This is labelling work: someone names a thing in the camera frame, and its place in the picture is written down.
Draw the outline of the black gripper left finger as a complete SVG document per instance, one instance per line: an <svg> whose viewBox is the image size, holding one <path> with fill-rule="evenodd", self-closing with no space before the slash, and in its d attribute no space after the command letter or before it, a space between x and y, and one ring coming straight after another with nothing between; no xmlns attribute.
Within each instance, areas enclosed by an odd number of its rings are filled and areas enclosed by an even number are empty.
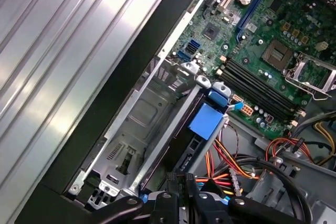
<svg viewBox="0 0 336 224"><path fill-rule="evenodd" d="M166 190L152 192L147 201L126 196L99 209L99 223L179 223L181 173L167 173Z"/></svg>

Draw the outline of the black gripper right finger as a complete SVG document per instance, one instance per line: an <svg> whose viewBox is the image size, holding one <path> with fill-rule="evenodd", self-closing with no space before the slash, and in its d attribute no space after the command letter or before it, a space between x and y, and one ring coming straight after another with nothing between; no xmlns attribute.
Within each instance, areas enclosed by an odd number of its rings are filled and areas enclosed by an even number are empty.
<svg viewBox="0 0 336 224"><path fill-rule="evenodd" d="M297 223L297 219L246 197L233 197L225 205L219 195L200 192L195 177L184 174L189 223Z"/></svg>

